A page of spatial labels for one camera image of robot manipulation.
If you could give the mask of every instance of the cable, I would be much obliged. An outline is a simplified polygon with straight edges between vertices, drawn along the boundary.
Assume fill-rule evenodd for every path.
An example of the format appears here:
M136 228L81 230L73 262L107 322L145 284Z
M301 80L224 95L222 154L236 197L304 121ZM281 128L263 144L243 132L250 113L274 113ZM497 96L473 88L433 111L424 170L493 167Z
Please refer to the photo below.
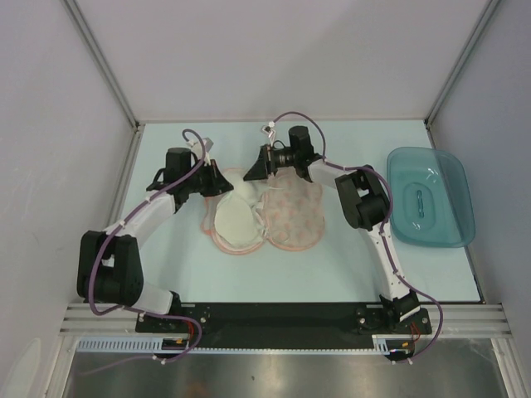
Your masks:
M160 315L158 313L149 313L149 312L138 310L136 308L130 308L130 307L125 307L125 306L121 306L121 305L114 305L114 306L112 306L110 308L107 308L107 309L105 309L103 311L100 311L95 306L94 287L95 287L96 275L98 274L98 268L100 267L100 263L101 263L101 260L103 259L103 255L105 253L105 250L109 246L109 243L112 241L112 239L116 236L116 234L118 234L118 232L120 232L125 227L125 225L127 225L127 223L130 222L152 200L154 200L157 197L161 196L165 192L175 188L177 185L181 184L182 182L186 181L188 178L190 178L204 164L205 157L207 155L207 150L205 148L205 144L202 141L201 136L198 133L196 133L194 130L192 130L192 129L184 129L183 130L183 138L186 141L189 141L189 139L186 136L187 133L191 133L191 134L195 135L195 137L197 138L197 140L201 144L201 149L202 149L201 158L196 162L196 164L192 167L192 169L189 172L187 172L184 176L179 178L177 181L172 182L171 184L167 185L165 188L161 189L160 191L156 191L151 197L149 197L149 199L146 199L142 203L137 205L118 224L118 226L116 226L116 228L114 228L107 235L107 237L105 238L105 240L104 240L103 244L101 245L100 250L98 251L98 254L97 254L96 258L95 258L94 265L92 266L92 270L90 272L90 279L89 279L89 294L88 294L89 297L88 297L88 299L89 299L90 309L92 310L94 315L102 316L102 315L106 315L107 313L110 313L112 311L115 311L118 308L123 308L123 309L126 309L126 310L134 312L134 313L139 313L142 316L145 314L145 315L148 315L148 316L153 317L153 318L174 319L174 320L178 320L178 321L184 321L184 322L188 322L188 323L193 323L197 327L197 338L196 338L196 341L193 344L190 344L188 348L183 350L183 352L181 352L177 356L175 356L173 358L169 358L169 359L163 359L161 361L161 363L163 363L163 364L164 363L175 362L176 360L180 359L181 357L184 357L186 354L188 354L193 348L195 348L198 345L198 343L199 343L199 341L201 340L201 337L202 337L202 329L201 329L201 325L199 324L199 322L196 321L195 319L189 318L189 317L181 317L181 316L178 316L178 315ZM118 365L120 365L122 363L135 361L137 359L149 359L149 358L152 358L152 357L151 356L145 356L145 355L129 357L129 358L125 358L125 359L123 359L121 361L110 363L109 365L105 365L105 366L93 369L91 371L80 372L78 374L82 375L82 376L88 376L88 375L92 375L92 374L94 374L94 373L96 373L98 371L103 371L103 370L106 370L106 369L110 369L111 367L118 366Z
M374 175L381 183L382 185L385 187L385 190L387 192L387 196L389 197L389 210L387 211L387 214L385 215L382 223L380 224L380 236L382 237L382 242L383 242L383 246L385 247L385 251L386 251L386 254L387 254L387 257L389 258L389 263L391 264L391 268L392 268L392 272L397 276L398 280L400 280L405 286L407 286L411 291L415 292L416 294L419 294L421 295L422 297L430 300L432 303L434 303L437 307L437 309L439 310L439 324L437 326L437 330L435 332L435 334L433 335L433 338L430 340L430 342L422 349L420 350L417 354L415 354L413 357L418 357L419 355L421 355L423 352L426 352L430 347L433 346L433 344L437 341L437 338L439 338L439 336L441 335L441 331L442 331L442 322L443 322L443 318L444 318L444 315L443 315L443 312L442 312L442 306L441 304L435 300L432 296L430 296L429 294L426 294L424 292L422 292L421 290L415 288L414 286L412 286L411 284L409 284L402 275L400 275L398 273L398 269L397 269L397 266L395 265L395 262L392 258L392 254L391 254L391 251L389 250L389 244L387 243L387 238L385 236L385 232L384 232L384 226L385 224L387 224L389 222L389 219L391 218L391 214L392 214L392 209L393 209L393 199L392 199L392 193L391 193L391 187L389 186L389 183L385 180L385 178L383 178L383 176L371 169L370 167L363 167L363 166L358 166L358 167L344 167L344 166L339 166L338 164L336 163L332 163L332 162L329 162L327 159L326 159L326 156L325 156L325 149L326 149L326 139L324 138L324 133L323 133L323 130L307 115L305 114L302 114L300 112L295 112L295 111L289 111L289 112L284 112L283 114L281 114L280 116L278 116L276 119L273 120L274 123L276 123L278 120L282 119L283 117L285 117L286 115L288 114L296 114L296 115L299 115L305 119L307 119L308 121L310 121L316 128L317 130L319 131L319 133L321 134L321 138L323 139L323 162L324 164L330 166L330 167L333 167L333 168L336 168L338 170L344 170L345 172L353 172L353 171L363 171L363 172L370 172L372 175Z
M314 122L312 118L310 118L308 115L303 114L301 112L297 112L296 110L289 110L288 112L284 112L283 114L277 116L273 119L273 123L277 123L279 120L287 116L288 114L296 114L297 116L300 116L301 118L305 118L308 120L312 125L319 131L319 134L321 134L321 138L323 139L323 158L326 156L326 138L324 137L323 130L319 127L317 123Z

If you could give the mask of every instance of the white fabric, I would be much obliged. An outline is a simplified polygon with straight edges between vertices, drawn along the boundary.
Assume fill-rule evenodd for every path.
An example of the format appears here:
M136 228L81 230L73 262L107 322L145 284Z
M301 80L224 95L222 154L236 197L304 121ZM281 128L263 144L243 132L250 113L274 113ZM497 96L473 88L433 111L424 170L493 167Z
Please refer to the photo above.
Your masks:
M263 226L255 212L264 188L253 182L243 181L243 175L242 170L223 173L234 190L219 201L214 217L216 233L233 246L232 249L237 250L244 250L264 240Z

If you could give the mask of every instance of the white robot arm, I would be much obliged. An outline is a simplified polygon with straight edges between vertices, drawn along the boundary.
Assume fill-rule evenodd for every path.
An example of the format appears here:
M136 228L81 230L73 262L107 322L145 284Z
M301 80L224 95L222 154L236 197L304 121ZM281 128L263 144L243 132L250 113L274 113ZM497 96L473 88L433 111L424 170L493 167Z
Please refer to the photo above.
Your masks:
M345 219L352 228L359 230L374 255L381 281L380 299L389 318L399 323L417 313L420 310L417 294L397 277L403 277L404 273L386 220L390 204L372 168L356 167L357 170L352 172L330 166L314 152L308 129L304 126L293 127L289 136L289 147L263 145L244 180L265 179L281 167L294 167L299 177L336 189ZM368 193L361 197L361 191Z

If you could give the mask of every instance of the white cable clip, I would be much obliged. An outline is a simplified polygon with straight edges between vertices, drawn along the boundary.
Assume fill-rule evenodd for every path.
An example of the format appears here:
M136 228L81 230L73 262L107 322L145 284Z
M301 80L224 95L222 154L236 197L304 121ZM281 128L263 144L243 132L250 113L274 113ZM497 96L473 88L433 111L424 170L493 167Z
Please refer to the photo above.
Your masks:
M262 133L264 133L269 139L271 147L275 143L276 131L275 131L275 122L269 122L266 126L262 126Z

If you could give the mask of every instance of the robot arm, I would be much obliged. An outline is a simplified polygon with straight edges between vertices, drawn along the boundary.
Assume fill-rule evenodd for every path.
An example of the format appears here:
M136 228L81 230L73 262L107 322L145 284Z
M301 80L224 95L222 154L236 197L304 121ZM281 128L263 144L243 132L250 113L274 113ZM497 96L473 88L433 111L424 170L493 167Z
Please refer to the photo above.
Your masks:
M308 129L304 126L293 127L289 136L289 147L263 145L258 159L244 176L244 180L267 179L281 167L294 167L299 177L336 189L345 219L352 228L359 229L377 259L381 281L380 299L389 320L399 323L417 313L420 310L417 294L397 277L397 274L403 275L403 272L392 243L389 224L385 223L380 232L389 210L389 200L378 178L370 173L372 168L364 166L357 171L347 172L329 166L314 152ZM368 193L360 196L360 191ZM396 270L387 255L382 234L386 238Z
M205 142L209 149L212 141ZM157 191L176 182L192 169L192 158L197 161L197 148L170 148L166 154L165 168L158 170L147 188L150 198ZM140 262L140 247L151 234L175 214L192 193L214 197L233 189L222 176L216 161L206 156L206 162L186 181L161 193L134 215L114 236L104 252L95 279L94 297L103 303L117 303L131 308L158 314L179 314L178 294L144 282ZM88 231L81 239L80 262L77 276L77 293L88 298L89 280L100 248L122 221L103 231Z

